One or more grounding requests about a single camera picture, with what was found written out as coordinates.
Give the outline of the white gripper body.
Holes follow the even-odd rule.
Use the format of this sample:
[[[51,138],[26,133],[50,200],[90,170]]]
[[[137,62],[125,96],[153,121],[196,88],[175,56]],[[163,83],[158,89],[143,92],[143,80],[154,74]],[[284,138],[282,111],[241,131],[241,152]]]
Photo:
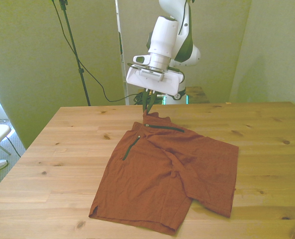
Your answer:
[[[183,79],[184,75],[176,71],[158,72],[139,65],[130,66],[126,76],[129,84],[171,96],[178,93],[179,84]]]

